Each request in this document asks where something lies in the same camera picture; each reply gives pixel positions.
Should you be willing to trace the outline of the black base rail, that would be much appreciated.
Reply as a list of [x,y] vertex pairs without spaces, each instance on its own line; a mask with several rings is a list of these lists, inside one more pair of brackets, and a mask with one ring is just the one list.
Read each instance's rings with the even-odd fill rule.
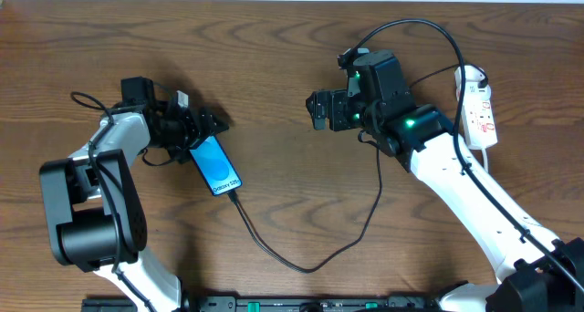
[[200,296],[186,298],[183,304],[181,311],[199,312],[442,311],[435,300],[424,296]]

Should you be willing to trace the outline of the blue Samsung Galaxy smartphone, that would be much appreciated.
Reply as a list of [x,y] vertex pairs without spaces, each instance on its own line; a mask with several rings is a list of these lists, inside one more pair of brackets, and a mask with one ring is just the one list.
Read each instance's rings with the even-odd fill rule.
[[213,196],[242,186],[239,174],[215,136],[208,137],[196,149],[191,149],[190,153]]

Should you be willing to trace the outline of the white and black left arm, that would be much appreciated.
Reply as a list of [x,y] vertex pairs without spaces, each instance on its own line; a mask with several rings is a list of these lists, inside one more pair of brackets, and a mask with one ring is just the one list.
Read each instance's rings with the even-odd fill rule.
[[157,99],[156,82],[125,78],[111,107],[73,91],[79,105],[102,115],[97,131],[67,158],[45,162],[40,187],[50,248],[61,265],[109,280],[122,298],[86,298],[84,311],[196,311],[180,277],[148,248],[145,213],[130,167],[150,148],[184,163],[191,149],[228,130],[208,108],[195,109],[177,91]]

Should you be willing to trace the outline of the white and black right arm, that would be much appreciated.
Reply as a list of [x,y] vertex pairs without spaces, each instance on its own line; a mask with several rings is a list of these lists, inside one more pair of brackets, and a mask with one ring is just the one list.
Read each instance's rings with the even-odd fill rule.
[[358,128],[384,154],[430,187],[476,240],[495,272],[492,286],[457,285],[440,294],[445,311],[580,311],[583,241],[562,242],[529,216],[478,163],[453,124],[419,106],[390,50],[362,49],[344,89],[307,99],[317,130]]

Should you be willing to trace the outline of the white power strip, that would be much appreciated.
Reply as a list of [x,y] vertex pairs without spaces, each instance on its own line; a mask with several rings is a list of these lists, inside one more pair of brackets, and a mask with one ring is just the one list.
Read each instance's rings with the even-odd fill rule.
[[483,150],[498,143],[493,116],[491,88],[478,87],[478,82],[465,83],[462,107],[462,123],[466,146],[471,150]]

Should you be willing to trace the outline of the white USB charger adapter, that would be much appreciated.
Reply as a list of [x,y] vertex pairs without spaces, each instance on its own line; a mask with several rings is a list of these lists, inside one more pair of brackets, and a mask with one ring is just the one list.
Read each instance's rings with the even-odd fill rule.
[[[474,82],[479,88],[485,88],[488,85],[488,76],[479,67],[471,64],[464,66],[465,82]],[[455,83],[457,87],[462,85],[462,70],[460,67],[454,72]]]

